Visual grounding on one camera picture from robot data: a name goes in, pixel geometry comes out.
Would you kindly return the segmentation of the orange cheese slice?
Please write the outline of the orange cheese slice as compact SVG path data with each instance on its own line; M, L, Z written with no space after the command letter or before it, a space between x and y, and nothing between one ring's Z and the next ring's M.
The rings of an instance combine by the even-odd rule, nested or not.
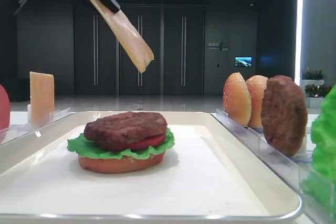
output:
M107 22L139 72L145 72L147 66L154 60L154 54L123 11L114 13L100 0L90 1Z
M30 114L36 123L55 110L55 80L52 74L30 72Z

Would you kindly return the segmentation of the green lettuce leaf on burger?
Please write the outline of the green lettuce leaf on burger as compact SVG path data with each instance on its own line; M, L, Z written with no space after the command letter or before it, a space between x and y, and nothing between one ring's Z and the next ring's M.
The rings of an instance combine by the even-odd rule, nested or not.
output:
M122 151L109 151L100 148L93 141L89 141L80 133L77 138L68 139L67 150L77 153L80 157L93 159L122 159L123 157L132 157L134 159L145 160L151 155L159 155L166 150L171 149L175 144L174 134L170 128L167 129L164 142L159 146L149 146L143 150L125 149Z

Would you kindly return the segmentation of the red tomato slice on burger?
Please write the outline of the red tomato slice on burger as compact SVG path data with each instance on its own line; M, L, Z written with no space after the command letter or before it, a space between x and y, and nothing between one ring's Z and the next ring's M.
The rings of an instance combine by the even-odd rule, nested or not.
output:
M166 133L155 135L151 137L144 138L141 141L129 143L126 145L126 148L129 148L131 150L143 150L148 148L149 146L159 146L161 145L166 139Z

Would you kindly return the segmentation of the upright brown meat patty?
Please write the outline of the upright brown meat patty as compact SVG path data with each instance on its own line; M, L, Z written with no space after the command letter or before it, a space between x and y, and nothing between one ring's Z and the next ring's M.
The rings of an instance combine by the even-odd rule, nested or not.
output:
M288 76L268 79L261 108L267 143L288 157L296 155L306 134L307 121L303 90Z

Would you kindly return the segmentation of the green lettuce in rack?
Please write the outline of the green lettuce in rack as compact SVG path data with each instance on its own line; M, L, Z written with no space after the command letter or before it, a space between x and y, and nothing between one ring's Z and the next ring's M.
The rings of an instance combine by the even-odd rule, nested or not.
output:
M319 203L335 204L335 87L322 103L320 115L312 122L311 140L316 145L312 153L313 171L301 186Z

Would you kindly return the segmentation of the dark double door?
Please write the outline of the dark double door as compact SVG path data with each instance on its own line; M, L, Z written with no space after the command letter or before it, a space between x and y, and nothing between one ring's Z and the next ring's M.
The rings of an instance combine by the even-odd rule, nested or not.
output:
M164 8L164 94L203 94L203 6Z
M160 8L124 6L123 12L154 53L154 60L139 73L120 46L120 94L156 95L160 93Z
M74 11L75 94L116 94L116 38L91 8Z

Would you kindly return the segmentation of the left dark double door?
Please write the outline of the left dark double door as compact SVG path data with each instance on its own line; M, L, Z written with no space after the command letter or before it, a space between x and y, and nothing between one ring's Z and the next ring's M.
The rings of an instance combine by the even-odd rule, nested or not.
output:
M75 94L116 94L116 38L91 8L74 11Z

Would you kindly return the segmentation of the right dark double door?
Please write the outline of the right dark double door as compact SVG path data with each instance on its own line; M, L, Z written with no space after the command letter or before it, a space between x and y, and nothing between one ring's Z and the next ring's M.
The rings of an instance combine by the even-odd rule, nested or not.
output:
M203 94L203 6L164 8L164 94Z

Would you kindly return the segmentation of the clear acrylic left rack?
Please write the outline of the clear acrylic left rack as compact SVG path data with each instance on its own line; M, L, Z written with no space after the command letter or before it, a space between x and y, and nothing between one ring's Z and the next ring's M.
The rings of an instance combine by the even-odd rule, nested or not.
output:
M40 128L63 119L73 113L74 111L71 108L57 110L50 113L44 119L41 119L39 122L31 123L28 120L29 112L13 111L11 112L11 116L14 118L11 119L11 122L18 122L18 124L12 124L8 128L1 130L1 145L25 134L39 131Z

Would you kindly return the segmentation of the bottom bun half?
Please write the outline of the bottom bun half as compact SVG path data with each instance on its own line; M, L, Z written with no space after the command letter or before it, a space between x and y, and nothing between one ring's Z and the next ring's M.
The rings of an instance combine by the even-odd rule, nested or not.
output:
M94 159L88 157L78 157L79 165L86 170L103 174L123 174L148 169L158 165L163 160L165 152L161 154L151 154L148 159L135 159L125 156L121 159Z

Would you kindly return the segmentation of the bun half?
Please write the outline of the bun half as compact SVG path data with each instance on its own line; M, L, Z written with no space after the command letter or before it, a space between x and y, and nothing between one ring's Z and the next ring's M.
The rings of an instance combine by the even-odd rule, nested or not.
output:
M249 127L262 127L261 108L267 80L268 78L265 76L255 75L246 81L251 96L251 117L248 123Z
M148 169L158 165L163 160L165 152L161 154L151 154L148 159L135 159L125 156L121 159L94 159L88 157L78 157L79 165L86 170L103 174L123 174Z

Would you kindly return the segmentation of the sesame bun top front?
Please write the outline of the sesame bun top front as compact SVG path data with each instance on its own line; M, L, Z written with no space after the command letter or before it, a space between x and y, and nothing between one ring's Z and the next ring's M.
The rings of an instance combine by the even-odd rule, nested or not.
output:
M227 114L242 126L247 126L251 117L251 96L240 72L232 73L223 88L223 107Z

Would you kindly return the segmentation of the white serving tray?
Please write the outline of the white serving tray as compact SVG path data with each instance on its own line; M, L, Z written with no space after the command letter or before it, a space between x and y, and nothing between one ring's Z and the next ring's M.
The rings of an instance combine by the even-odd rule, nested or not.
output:
M77 112L1 146L1 223L293 223L302 200L209 113L164 112L157 166L82 169L67 141L107 112Z

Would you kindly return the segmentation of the clear acrylic right rack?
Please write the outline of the clear acrylic right rack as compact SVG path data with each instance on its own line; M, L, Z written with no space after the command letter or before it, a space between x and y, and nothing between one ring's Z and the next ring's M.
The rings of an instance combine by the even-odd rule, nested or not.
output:
M239 125L223 109L216 110L216 118L279 178L299 193L306 216L315 223L335 223L335 183L312 168L309 135L297 155L286 157L266 143L261 129L253 130Z

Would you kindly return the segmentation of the small wall screen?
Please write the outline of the small wall screen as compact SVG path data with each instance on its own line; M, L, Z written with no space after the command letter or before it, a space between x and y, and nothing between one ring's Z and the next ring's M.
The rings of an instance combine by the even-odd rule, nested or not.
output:
M252 66L252 57L235 57L235 67L248 67Z

